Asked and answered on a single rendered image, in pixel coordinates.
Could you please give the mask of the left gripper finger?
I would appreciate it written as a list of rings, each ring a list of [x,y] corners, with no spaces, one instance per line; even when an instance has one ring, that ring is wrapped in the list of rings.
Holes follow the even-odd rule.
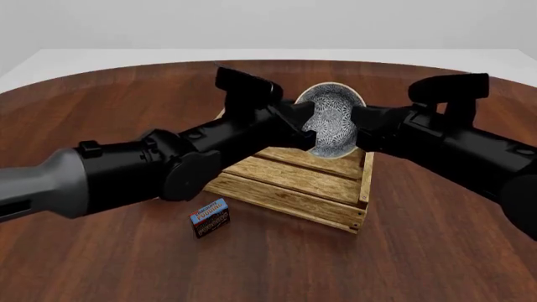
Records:
[[[290,105],[290,119],[296,128],[302,130],[315,112],[314,102],[300,102]]]
[[[298,150],[308,151],[315,147],[315,131],[314,130],[301,130],[295,128],[293,134],[293,147]]]

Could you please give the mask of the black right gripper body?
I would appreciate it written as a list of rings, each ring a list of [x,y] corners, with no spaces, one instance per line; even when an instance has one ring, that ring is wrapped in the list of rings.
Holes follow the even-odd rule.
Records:
[[[413,113],[407,107],[369,107],[374,115],[373,130],[370,131],[372,143],[369,152],[406,153],[405,137],[401,130],[404,120]]]

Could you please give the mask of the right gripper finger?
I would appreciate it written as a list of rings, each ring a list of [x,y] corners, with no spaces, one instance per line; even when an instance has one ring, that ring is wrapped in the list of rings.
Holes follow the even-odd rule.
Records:
[[[352,108],[351,120],[357,128],[373,128],[377,112],[371,107],[355,106]]]
[[[356,145],[367,153],[378,151],[378,136],[365,128],[357,129]]]

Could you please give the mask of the wooden slat tray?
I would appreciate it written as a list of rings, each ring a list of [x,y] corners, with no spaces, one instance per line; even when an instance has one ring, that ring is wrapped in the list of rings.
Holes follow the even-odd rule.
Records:
[[[205,191],[357,233],[365,221],[373,153],[322,159],[292,148],[266,148],[226,168]]]

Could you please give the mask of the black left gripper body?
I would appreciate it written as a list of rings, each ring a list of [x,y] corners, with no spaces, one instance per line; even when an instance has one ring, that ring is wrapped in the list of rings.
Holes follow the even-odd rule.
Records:
[[[292,100],[283,100],[263,108],[267,125],[263,127],[263,145],[266,148],[301,148],[300,130],[294,125]]]

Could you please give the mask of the blue patterned bowl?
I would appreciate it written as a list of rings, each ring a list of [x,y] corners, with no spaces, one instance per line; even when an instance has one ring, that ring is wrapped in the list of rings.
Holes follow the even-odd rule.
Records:
[[[322,159],[343,158],[356,150],[357,128],[352,122],[352,109],[365,107],[362,97],[339,82],[321,82],[309,87],[295,101],[311,102],[314,112],[302,127],[316,133],[311,155]]]

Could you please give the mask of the chocolate pudding box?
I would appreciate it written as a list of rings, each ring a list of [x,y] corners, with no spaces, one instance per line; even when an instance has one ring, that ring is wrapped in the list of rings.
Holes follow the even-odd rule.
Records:
[[[230,211],[223,198],[213,201],[189,215],[196,238],[202,238],[229,223]]]

